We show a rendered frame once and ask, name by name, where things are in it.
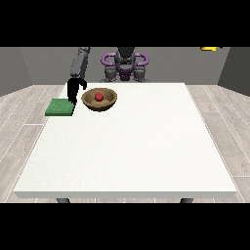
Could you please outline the brown wooden bowl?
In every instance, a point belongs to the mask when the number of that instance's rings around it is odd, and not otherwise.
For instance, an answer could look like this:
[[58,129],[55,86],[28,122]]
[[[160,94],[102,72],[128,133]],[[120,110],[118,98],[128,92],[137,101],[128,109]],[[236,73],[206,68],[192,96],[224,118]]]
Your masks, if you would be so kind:
[[[96,100],[96,94],[102,94],[101,101]],[[110,109],[117,100],[117,94],[108,88],[94,88],[86,91],[81,98],[83,104],[93,111],[106,111]]]

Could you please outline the green square pad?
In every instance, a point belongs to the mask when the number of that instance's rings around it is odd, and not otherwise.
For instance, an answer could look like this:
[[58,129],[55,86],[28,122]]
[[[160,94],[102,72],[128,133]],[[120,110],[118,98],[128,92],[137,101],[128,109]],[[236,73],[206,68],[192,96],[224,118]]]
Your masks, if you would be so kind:
[[71,116],[75,104],[68,99],[52,99],[45,111],[46,116]]

